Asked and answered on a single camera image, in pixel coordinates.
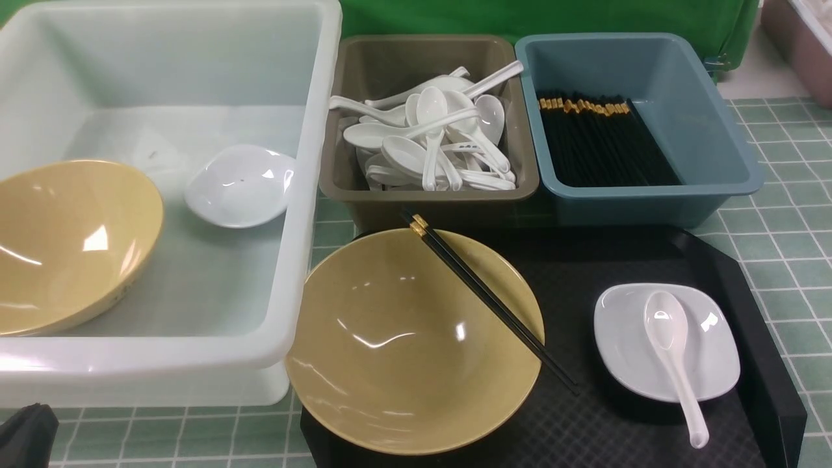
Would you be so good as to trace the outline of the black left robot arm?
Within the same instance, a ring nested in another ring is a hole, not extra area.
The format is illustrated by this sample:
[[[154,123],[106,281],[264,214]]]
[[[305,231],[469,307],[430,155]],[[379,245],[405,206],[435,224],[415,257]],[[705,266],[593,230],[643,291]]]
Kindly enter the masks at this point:
[[[1,466],[47,467],[57,430],[59,418],[50,406],[19,409],[1,426]]]

